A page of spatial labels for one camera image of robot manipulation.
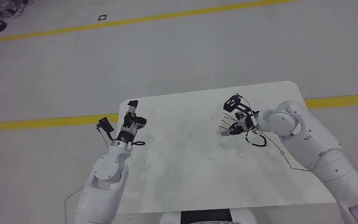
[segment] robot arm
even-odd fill
[[[137,100],[128,105],[129,109],[116,139],[110,134],[114,128],[107,118],[101,119],[97,125],[97,128],[102,128],[107,133],[112,143],[108,147],[108,154],[97,160],[86,181],[75,213],[76,224],[110,224],[117,214],[129,173],[124,161],[131,156],[132,145],[145,144],[133,140],[137,130],[143,128],[147,120],[136,116]],[[116,186],[111,190],[101,189],[100,181]]]
[[[238,94],[235,96],[236,102],[241,104],[243,97]],[[357,224],[357,168],[332,133],[297,102],[285,101],[275,110],[251,110],[251,114],[245,113],[246,108],[238,107],[238,103],[231,105],[246,115],[243,119],[253,119],[257,124],[239,120],[236,126],[231,126],[230,129],[248,129],[254,133],[259,130],[277,134],[293,158],[307,171],[312,172],[331,192],[338,203],[343,220],[346,223]],[[223,131],[222,135],[225,136],[226,132],[233,130]]]

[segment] black sticker on floor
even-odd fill
[[[99,21],[103,21],[103,20],[106,20],[106,19],[107,19],[107,15],[101,15],[98,18]]]

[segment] yellow floor line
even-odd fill
[[[358,106],[358,95],[337,96],[327,98],[306,99],[308,109],[338,108]],[[107,117],[110,122],[117,123],[118,114],[99,114],[89,116],[72,116],[68,118],[47,118],[39,120],[21,120],[17,122],[0,122],[0,130],[31,129],[97,124],[98,120]]]
[[[358,95],[325,97],[304,100],[308,109],[358,106]]]
[[[243,3],[239,3],[239,4],[230,4],[227,6],[217,6],[217,7],[211,7],[211,8],[202,8],[199,10],[189,10],[189,11],[182,11],[182,12],[166,13],[166,14],[153,15],[153,16],[147,16],[147,17],[142,17],[142,18],[130,18],[127,20],[100,22],[97,24],[68,27],[68,28],[63,28],[63,29],[58,29],[58,30],[48,30],[48,31],[40,31],[40,32],[30,32],[27,34],[0,36],[0,41],[34,38],[37,36],[48,36],[48,35],[55,35],[55,34],[63,34],[66,32],[83,31],[83,30],[94,30],[94,29],[100,29],[100,28],[104,28],[104,27],[137,24],[140,22],[149,22],[149,21],[155,21],[155,20],[167,20],[169,18],[193,16],[193,15],[207,14],[207,13],[214,13],[214,12],[221,12],[221,11],[228,11],[228,10],[238,10],[241,8],[267,6],[270,4],[279,4],[279,3],[293,2],[293,1],[295,1],[295,0],[260,0],[260,1],[254,1],[254,2],[243,2]]]

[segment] white table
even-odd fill
[[[148,121],[135,140],[147,144],[135,146],[127,160],[118,213],[335,202],[313,174],[290,169],[272,143],[258,148],[244,134],[220,135],[223,104],[237,92],[254,110],[285,100],[304,104],[289,81],[139,98],[136,113]],[[118,127],[128,102],[120,105]],[[273,133],[268,136],[279,143]],[[284,150],[291,164],[302,168]]]

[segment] concrete floor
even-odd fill
[[[243,1],[35,0],[0,36]],[[117,113],[128,98],[291,80],[304,98],[358,94],[358,2],[299,0],[0,42],[0,121]],[[357,107],[312,113],[358,165]],[[0,222],[64,223],[106,153],[92,125],[0,132]],[[68,223],[78,194],[67,202]],[[335,204],[253,208],[261,223],[342,223]],[[157,223],[160,213],[114,223]]]

